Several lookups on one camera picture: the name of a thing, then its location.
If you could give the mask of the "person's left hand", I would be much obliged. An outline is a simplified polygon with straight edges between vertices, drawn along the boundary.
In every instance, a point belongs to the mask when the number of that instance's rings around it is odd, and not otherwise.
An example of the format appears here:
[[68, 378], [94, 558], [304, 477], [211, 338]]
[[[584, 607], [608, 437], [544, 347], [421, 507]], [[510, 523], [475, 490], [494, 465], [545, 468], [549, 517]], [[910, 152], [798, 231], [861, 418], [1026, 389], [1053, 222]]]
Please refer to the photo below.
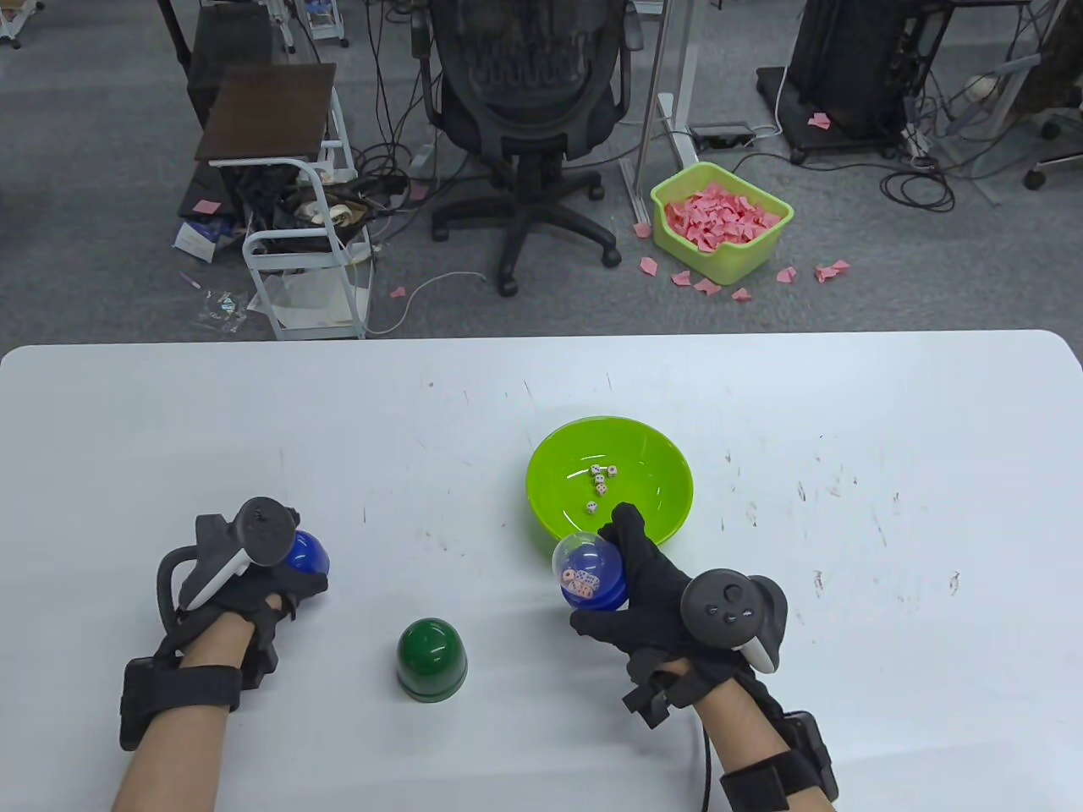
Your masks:
[[251, 566], [240, 576], [233, 576], [203, 606], [179, 610], [155, 660], [178, 664], [178, 653], [205, 633], [222, 615], [232, 612], [255, 625], [255, 638], [248, 643], [242, 665], [242, 689], [260, 687], [262, 679], [274, 673], [278, 653], [273, 642], [276, 626], [283, 618], [295, 618], [300, 603], [319, 595], [328, 587], [327, 572], [300, 571], [282, 563], [274, 568]]

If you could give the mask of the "person's right hand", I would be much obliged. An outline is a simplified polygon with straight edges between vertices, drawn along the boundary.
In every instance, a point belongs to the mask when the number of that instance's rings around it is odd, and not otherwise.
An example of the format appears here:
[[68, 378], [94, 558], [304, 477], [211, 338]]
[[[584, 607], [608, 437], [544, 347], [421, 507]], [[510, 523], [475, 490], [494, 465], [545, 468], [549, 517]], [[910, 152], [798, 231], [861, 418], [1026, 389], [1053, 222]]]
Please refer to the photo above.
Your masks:
[[637, 507], [616, 506], [601, 537], [618, 547], [628, 605], [612, 612], [575, 610], [569, 625], [580, 637], [628, 656], [627, 672], [635, 685], [624, 697], [629, 712], [654, 728], [667, 718], [669, 707], [692, 706], [728, 681], [755, 687], [756, 678], [742, 656], [704, 645], [689, 631], [680, 600], [691, 579], [647, 537], [645, 519]]

